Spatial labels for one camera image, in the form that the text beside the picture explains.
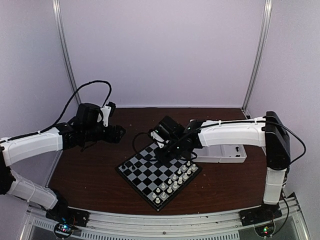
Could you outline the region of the black white chessboard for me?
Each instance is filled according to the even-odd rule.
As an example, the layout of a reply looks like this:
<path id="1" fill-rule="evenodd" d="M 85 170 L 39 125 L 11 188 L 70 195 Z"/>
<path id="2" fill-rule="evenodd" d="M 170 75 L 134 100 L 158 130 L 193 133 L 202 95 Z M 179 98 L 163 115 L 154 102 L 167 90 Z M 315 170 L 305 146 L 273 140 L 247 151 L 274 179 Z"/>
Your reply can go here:
<path id="1" fill-rule="evenodd" d="M 119 164 L 116 172 L 157 212 L 170 203 L 202 168 L 191 160 L 175 158 L 168 163 L 156 160 L 152 143 Z"/>

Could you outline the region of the white plastic divided tray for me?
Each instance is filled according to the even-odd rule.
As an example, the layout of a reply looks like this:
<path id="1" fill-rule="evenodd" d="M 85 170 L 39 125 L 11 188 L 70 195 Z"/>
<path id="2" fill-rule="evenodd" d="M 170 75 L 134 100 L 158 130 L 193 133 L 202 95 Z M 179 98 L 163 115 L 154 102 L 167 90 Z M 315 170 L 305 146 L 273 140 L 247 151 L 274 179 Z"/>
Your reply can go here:
<path id="1" fill-rule="evenodd" d="M 239 147 L 240 157 L 236 157 L 236 147 Z M 193 150 L 197 154 L 194 162 L 198 163 L 243 163 L 247 154 L 243 145 L 213 145 Z"/>

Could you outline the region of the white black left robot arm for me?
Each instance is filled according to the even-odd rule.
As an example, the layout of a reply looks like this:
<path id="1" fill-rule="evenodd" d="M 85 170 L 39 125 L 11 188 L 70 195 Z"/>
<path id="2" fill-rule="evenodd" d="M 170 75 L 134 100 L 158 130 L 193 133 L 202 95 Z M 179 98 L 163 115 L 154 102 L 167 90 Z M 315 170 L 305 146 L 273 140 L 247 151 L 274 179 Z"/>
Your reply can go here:
<path id="1" fill-rule="evenodd" d="M 97 142 L 119 143 L 126 131 L 120 125 L 110 124 L 115 109 L 113 102 L 103 106 L 82 103 L 78 106 L 76 115 L 68 122 L 59 121 L 48 129 L 23 136 L 1 138 L 1 195 L 12 195 L 40 205 L 51 210 L 61 222 L 69 221 L 72 211 L 63 197 L 56 191 L 21 176 L 12 167 L 23 161 L 39 159 L 75 147 L 84 151 Z"/>

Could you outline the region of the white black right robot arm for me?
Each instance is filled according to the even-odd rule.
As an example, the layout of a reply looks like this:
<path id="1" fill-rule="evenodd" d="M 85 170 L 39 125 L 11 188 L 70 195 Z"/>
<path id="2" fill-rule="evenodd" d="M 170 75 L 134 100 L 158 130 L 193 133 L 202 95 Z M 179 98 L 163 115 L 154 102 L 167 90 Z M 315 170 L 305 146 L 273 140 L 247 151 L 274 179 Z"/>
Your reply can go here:
<path id="1" fill-rule="evenodd" d="M 190 119 L 243 120 L 238 108 L 158 108 L 150 118 L 153 128 L 164 116 L 182 125 Z M 266 177 L 266 158 L 262 148 L 246 145 L 244 163 L 203 163 L 202 174 L 161 211 L 162 214 L 202 214 L 260 205 Z"/>

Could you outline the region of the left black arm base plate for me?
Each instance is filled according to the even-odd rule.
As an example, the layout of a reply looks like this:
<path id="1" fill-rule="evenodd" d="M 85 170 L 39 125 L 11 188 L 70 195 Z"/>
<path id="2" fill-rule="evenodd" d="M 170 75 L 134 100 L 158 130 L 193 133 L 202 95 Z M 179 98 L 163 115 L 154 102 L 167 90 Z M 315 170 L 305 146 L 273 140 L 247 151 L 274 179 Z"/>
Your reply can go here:
<path id="1" fill-rule="evenodd" d="M 90 213 L 85 210 L 70 208 L 67 201 L 59 200 L 53 209 L 46 209 L 45 217 L 61 224 L 86 227 Z"/>

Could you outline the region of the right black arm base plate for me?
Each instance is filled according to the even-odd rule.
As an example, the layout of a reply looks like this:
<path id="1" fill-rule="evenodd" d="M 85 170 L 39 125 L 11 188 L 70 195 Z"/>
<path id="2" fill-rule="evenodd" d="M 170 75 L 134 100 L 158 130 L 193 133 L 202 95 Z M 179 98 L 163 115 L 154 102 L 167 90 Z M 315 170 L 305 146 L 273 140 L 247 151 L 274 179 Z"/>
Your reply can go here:
<path id="1" fill-rule="evenodd" d="M 239 212 L 243 227 L 272 221 L 282 215 L 279 201 L 273 203 L 262 201 L 260 206 L 244 209 Z"/>

